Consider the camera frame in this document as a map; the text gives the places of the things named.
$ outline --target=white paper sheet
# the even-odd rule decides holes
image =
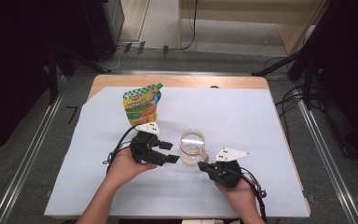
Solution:
[[[106,171],[107,159],[130,123],[122,94],[133,87],[107,87],[82,108],[71,146],[62,164],[45,211],[46,216],[82,214]],[[161,89],[158,126],[161,141],[173,143],[165,154],[179,155],[179,140],[187,129],[205,135],[213,156],[222,147],[252,153],[239,160],[267,191],[268,217],[308,217],[289,148],[268,90]],[[136,135],[132,131],[127,140]],[[111,216],[118,217],[237,217],[226,198],[197,165],[166,163],[138,175],[113,200]]]

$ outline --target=table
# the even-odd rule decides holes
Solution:
[[[195,3],[179,0],[178,48],[181,21],[194,19]],[[287,53],[292,54],[310,26],[323,15],[324,4],[325,0],[199,0],[197,20],[274,23]]]
[[[246,149],[252,153],[249,159],[239,160],[239,164],[249,169],[267,190],[268,197],[264,200],[267,216],[310,215],[264,78],[103,75],[95,78],[89,100],[83,105],[46,216],[80,216],[105,175],[106,166],[102,161],[130,127],[121,104],[122,93],[159,82],[164,84],[158,103],[159,139],[173,143],[172,150],[166,154],[178,155],[181,133],[188,128],[198,128],[205,135],[210,157],[222,147]],[[213,100],[197,101],[194,95]],[[227,96],[240,98],[228,99]],[[238,102],[246,106],[233,109]],[[214,110],[211,108],[214,105],[222,106]],[[226,113],[233,117],[219,117]],[[117,192],[113,205],[110,216],[120,218],[237,217],[209,177],[197,166],[181,161],[166,163],[136,176]]]

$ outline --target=floor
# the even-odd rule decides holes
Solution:
[[[197,44],[193,49],[189,51],[170,50],[168,54],[163,55],[162,45],[177,47],[175,41],[177,26],[173,24],[175,21],[172,18],[175,14],[174,11],[169,11],[173,7],[168,5],[168,3],[173,4],[174,2],[176,1],[150,1],[145,24],[142,25],[142,34],[137,36],[140,40],[145,41],[147,49],[142,54],[138,54],[136,43],[134,43],[134,48],[130,52],[118,52],[107,61],[102,62],[107,67],[116,66],[115,69],[112,69],[112,75],[125,74],[128,70],[135,70],[164,71],[170,75],[175,75],[175,71],[180,71],[190,72],[194,75],[202,75],[197,72],[212,72],[220,75],[248,76],[249,73],[259,71],[279,60],[269,61],[272,57],[287,56],[282,43],[277,38],[276,31],[270,24],[253,23],[230,24],[232,27],[246,26],[241,29],[248,30],[245,32],[245,37],[231,36],[226,39],[227,35],[220,34],[219,41],[227,41],[229,43],[227,46],[220,45],[221,48],[218,48],[219,44],[217,46],[203,45],[201,35],[197,35],[200,39],[197,39]],[[169,9],[166,10],[168,17],[167,20],[161,21],[159,17],[164,13],[159,12],[164,6]],[[160,21],[159,27],[153,25],[156,24],[156,20]],[[187,21],[183,21],[183,23],[184,27],[188,24]],[[205,32],[212,32],[207,30],[207,26],[205,25]],[[63,94],[60,104],[55,108],[55,116],[49,121],[48,131],[38,145],[37,153],[34,155],[29,170],[24,173],[25,181],[21,183],[18,194],[14,194],[17,200],[14,200],[13,206],[8,208],[9,213],[0,223],[63,222],[63,220],[44,216],[44,211],[78,120],[78,111],[71,120],[74,114],[73,107],[78,107],[81,110],[81,106],[87,101],[92,80],[97,75],[87,66],[77,64],[76,68],[74,77],[62,80],[60,89],[63,90]],[[301,84],[301,79],[297,83],[288,80],[284,75],[286,72],[287,68],[283,67],[274,75],[267,77],[275,102],[279,102],[293,88],[293,84]],[[16,176],[24,155],[27,155],[27,151],[33,143],[34,134],[38,131],[41,121],[44,120],[46,111],[51,109],[48,107],[48,100],[47,91],[36,102],[12,137],[0,148],[0,202]],[[327,172],[328,169],[321,157],[321,152],[315,144],[309,124],[304,119],[304,113],[299,105],[295,105],[287,112],[286,117],[290,130],[293,158],[307,192],[311,215],[309,218],[282,218],[280,223],[350,223],[342,208],[341,199],[337,196],[334,181]],[[328,146],[329,153],[358,208],[358,160],[351,160],[344,156],[341,144],[328,117],[320,110],[312,109],[311,112]],[[268,220],[269,223],[275,221],[274,217]]]

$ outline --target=gray carpet floor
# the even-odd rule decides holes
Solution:
[[[171,50],[163,55],[162,50],[146,49],[137,54],[133,49],[129,53],[119,52],[119,67],[111,74],[126,74],[133,71],[165,71],[170,75],[179,72],[209,72],[222,75],[247,76],[250,72],[259,71],[265,66],[269,57],[235,55],[222,53],[201,53]],[[105,66],[115,67],[116,55],[103,62]],[[37,154],[34,165],[28,174],[18,200],[8,217],[7,223],[62,223],[63,220],[43,216],[48,203],[48,190],[52,190],[60,171],[62,160],[71,143],[79,112],[74,120],[68,123],[73,109],[70,106],[81,106],[87,101],[92,81],[97,73],[84,65],[77,65],[76,73],[69,77],[57,114],[52,121],[48,134]],[[283,67],[277,73],[284,74]],[[292,89],[291,82],[285,76],[268,76],[268,84],[275,102]],[[0,148],[0,202],[3,194],[19,167],[34,132],[48,107],[48,91],[40,97],[33,109],[21,122],[7,143]],[[341,150],[337,136],[326,115],[314,110],[318,125],[324,134],[325,141],[343,175],[348,188],[358,206],[358,160],[346,158]],[[348,223],[339,198],[331,180],[325,171],[324,164],[310,135],[309,128],[297,106],[286,113],[293,158],[305,191],[310,196],[310,218],[283,218],[280,223]],[[275,218],[268,219],[274,223]]]

